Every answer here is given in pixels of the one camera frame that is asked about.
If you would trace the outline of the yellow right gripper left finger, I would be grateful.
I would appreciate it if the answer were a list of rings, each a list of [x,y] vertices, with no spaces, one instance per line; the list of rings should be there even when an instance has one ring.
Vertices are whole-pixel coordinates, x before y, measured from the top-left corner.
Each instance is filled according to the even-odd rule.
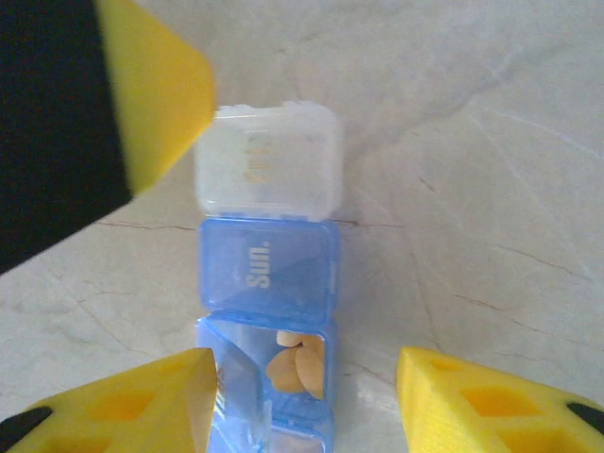
[[[204,452],[218,388],[195,347],[40,400],[1,423],[4,452]]]

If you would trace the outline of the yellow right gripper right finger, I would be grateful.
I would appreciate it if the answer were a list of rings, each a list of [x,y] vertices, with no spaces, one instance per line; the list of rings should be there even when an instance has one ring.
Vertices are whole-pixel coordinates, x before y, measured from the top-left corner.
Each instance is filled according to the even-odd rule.
[[[414,346],[395,384],[411,452],[603,449],[603,408],[578,394]]]

